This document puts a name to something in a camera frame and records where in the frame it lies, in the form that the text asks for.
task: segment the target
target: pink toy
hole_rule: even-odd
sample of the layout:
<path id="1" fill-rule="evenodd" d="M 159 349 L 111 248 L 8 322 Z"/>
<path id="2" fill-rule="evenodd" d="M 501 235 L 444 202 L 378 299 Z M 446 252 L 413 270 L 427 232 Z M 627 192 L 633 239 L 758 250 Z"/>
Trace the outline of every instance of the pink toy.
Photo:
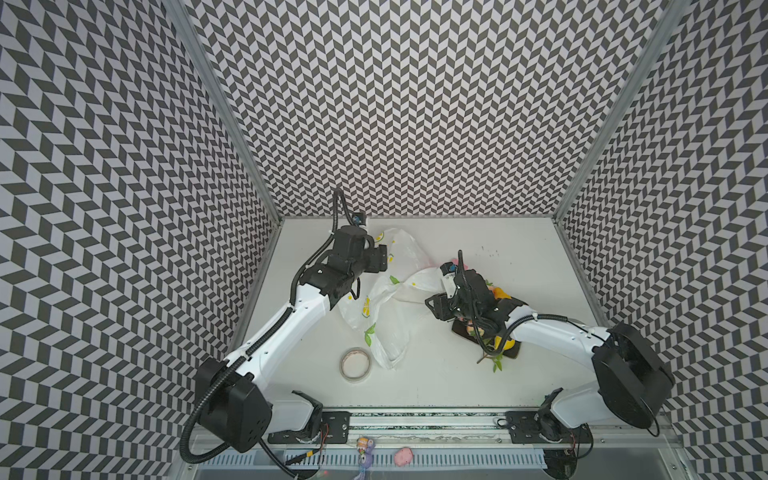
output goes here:
<path id="1" fill-rule="evenodd" d="M 395 454 L 395 465 L 404 467 L 413 462 L 413 452 L 408 447 L 402 448 Z"/>

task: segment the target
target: vent grille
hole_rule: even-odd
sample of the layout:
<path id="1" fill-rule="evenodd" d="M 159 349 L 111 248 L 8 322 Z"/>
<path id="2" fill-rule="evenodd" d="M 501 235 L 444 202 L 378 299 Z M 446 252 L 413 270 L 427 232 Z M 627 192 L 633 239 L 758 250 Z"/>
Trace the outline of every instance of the vent grille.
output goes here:
<path id="1" fill-rule="evenodd" d="M 398 449 L 376 449 L 371 470 L 385 472 L 394 470 L 512 470 L 547 468 L 544 452 L 540 449 L 413 449 L 413 462 L 405 467 L 395 466 Z M 305 449 L 288 449 L 284 458 L 292 458 L 306 452 Z M 357 470 L 359 454 L 356 450 L 331 449 L 322 455 L 314 455 L 291 468 L 323 468 L 331 470 Z M 227 450 L 212 460 L 200 465 L 201 468 L 265 469 L 276 468 L 261 452 L 254 449 L 248 453 Z"/>

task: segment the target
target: purple toy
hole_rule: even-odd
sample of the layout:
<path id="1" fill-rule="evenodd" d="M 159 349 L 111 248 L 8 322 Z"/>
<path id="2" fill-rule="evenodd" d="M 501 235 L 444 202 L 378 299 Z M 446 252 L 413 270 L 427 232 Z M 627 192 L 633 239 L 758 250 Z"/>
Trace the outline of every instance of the purple toy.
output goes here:
<path id="1" fill-rule="evenodd" d="M 373 441 L 373 439 L 364 439 L 359 438 L 357 439 L 357 451 L 360 454 L 360 458 L 358 460 L 360 464 L 360 470 L 359 473 L 353 480 L 364 480 L 366 477 L 366 472 L 369 468 L 371 468 L 371 465 L 373 465 L 373 447 L 376 446 L 376 443 Z"/>

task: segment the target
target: red wire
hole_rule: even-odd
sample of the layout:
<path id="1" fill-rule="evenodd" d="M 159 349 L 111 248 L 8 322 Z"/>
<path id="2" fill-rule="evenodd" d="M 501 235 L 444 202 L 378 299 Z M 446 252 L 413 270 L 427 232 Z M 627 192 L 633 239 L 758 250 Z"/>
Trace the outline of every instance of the red wire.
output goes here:
<path id="1" fill-rule="evenodd" d="M 330 426 L 326 423 L 326 433 L 325 435 L 321 435 L 320 440 L 320 450 L 318 450 L 317 455 L 320 455 L 317 457 L 317 466 L 320 466 L 320 463 L 323 461 L 323 448 L 326 446 L 326 439 L 328 438 L 328 434 L 330 433 Z"/>

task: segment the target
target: brown tray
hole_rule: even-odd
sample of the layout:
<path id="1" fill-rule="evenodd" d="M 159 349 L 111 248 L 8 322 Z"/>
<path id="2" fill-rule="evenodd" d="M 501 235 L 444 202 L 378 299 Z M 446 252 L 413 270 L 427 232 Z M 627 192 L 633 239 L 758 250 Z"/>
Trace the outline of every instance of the brown tray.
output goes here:
<path id="1" fill-rule="evenodd" d="M 461 322 L 459 319 L 455 319 L 453 321 L 453 325 L 451 325 L 451 330 L 456 335 L 469 340 L 470 342 L 474 343 L 475 345 L 479 345 L 478 340 L 475 338 L 474 335 L 469 335 L 467 333 L 467 326 Z M 516 359 L 518 358 L 518 353 L 520 353 L 520 342 L 515 342 L 512 348 L 509 350 L 504 351 L 504 356 Z"/>

